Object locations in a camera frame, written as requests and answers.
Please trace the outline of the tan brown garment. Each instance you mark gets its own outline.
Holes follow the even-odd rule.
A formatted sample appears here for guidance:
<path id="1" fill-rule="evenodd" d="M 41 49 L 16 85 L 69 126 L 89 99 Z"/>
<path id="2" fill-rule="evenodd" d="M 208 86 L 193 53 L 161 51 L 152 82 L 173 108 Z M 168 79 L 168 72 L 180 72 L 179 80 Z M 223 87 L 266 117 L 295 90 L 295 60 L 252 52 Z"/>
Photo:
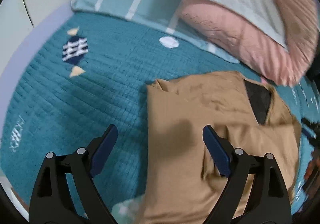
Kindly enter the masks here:
<path id="1" fill-rule="evenodd" d="M 136 223 L 203 223 L 227 183 L 203 142 L 207 125 L 250 155 L 272 153 L 293 199 L 301 126 L 273 86 L 220 71 L 147 90 L 148 177 Z"/>

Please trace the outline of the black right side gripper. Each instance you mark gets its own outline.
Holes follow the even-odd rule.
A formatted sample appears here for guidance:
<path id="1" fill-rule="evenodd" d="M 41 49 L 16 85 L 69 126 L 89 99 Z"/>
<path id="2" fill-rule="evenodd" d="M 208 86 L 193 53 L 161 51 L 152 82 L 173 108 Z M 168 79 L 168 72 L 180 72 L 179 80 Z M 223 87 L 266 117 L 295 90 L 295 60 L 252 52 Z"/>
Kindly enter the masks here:
<path id="1" fill-rule="evenodd" d="M 311 122 L 303 117 L 302 133 L 307 137 L 313 147 L 319 148 L 319 122 Z"/>

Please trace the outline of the teal quilted bedspread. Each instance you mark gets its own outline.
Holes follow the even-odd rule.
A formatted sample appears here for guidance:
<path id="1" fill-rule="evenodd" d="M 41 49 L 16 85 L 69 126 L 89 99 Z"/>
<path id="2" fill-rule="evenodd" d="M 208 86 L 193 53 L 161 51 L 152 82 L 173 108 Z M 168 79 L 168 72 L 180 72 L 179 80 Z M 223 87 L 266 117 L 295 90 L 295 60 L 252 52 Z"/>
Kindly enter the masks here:
<path id="1" fill-rule="evenodd" d="M 5 116 L 1 166 L 29 208 L 34 184 L 47 153 L 68 155 L 101 137 L 109 125 L 118 138 L 100 174 L 93 178 L 98 193 L 116 223 L 111 208 L 118 202 L 144 200 L 148 177 L 148 90 L 156 80 L 236 71 L 249 80 L 271 85 L 300 126 L 299 165 L 290 199 L 291 223 L 317 222 L 319 177 L 308 176 L 310 151 L 302 133 L 302 118 L 319 120 L 319 95 L 308 81 L 292 87 L 263 83 L 242 64 L 223 61 L 184 40 L 169 49 L 162 32 L 144 25 L 91 13 L 74 14 L 26 66 L 12 93 Z M 86 217 L 74 180 L 66 175 L 76 212 Z M 247 177 L 234 213 L 244 213 L 253 184 Z"/>

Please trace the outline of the pink ribbed pillow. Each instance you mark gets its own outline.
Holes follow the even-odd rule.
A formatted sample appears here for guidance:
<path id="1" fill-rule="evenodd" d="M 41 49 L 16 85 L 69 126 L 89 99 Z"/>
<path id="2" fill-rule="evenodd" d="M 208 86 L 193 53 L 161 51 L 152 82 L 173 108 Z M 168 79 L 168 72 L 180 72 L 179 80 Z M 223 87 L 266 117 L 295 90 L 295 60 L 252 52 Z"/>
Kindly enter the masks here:
<path id="1" fill-rule="evenodd" d="M 280 86 L 295 86 L 316 55 L 315 0 L 182 0 L 178 16 Z"/>

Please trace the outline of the light blue striped pillow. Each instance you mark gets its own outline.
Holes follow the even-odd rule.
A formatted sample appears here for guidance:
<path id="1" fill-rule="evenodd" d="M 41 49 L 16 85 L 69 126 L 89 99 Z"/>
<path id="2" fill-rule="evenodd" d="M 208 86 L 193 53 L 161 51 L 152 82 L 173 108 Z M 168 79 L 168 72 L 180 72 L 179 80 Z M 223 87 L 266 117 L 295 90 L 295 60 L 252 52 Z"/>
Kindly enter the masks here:
<path id="1" fill-rule="evenodd" d="M 208 51 L 230 63 L 238 60 L 178 17 L 181 0 L 72 0 L 75 12 L 108 15 L 145 25 L 176 38 L 183 39 L 197 48 Z"/>

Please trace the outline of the white bed frame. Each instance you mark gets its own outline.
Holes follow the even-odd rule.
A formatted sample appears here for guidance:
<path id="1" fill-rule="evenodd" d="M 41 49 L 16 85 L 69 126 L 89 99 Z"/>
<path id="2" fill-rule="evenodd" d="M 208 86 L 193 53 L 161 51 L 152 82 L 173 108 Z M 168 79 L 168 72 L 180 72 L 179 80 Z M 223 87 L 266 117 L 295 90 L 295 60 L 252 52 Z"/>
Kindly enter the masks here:
<path id="1" fill-rule="evenodd" d="M 1 75 L 1 129 L 3 129 L 7 107 L 12 93 L 26 66 L 46 40 L 71 16 L 70 2 L 67 2 L 47 16 L 22 41 L 8 61 Z M 29 213 L 12 192 L 8 178 L 1 173 L 1 223 L 28 223 Z"/>

